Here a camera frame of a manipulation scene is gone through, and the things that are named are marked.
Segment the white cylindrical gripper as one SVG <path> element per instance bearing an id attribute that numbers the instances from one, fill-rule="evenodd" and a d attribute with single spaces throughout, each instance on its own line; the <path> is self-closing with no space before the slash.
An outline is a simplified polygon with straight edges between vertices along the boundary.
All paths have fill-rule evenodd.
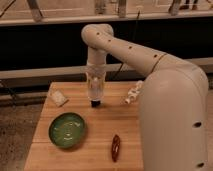
<path id="1" fill-rule="evenodd" d="M 101 104 L 104 92 L 106 70 L 104 65 L 89 64 L 86 66 L 88 98 L 91 100 L 91 107 L 95 108 Z"/>

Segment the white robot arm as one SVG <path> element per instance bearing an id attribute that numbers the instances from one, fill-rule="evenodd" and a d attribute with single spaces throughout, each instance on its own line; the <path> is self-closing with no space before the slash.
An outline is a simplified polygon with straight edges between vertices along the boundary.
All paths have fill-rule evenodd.
<path id="1" fill-rule="evenodd" d="M 139 89 L 144 171 L 209 171 L 206 143 L 208 79 L 197 65 L 166 52 L 114 36 L 108 24 L 89 24 L 88 97 L 102 100 L 106 56 L 112 55 L 145 77 Z"/>

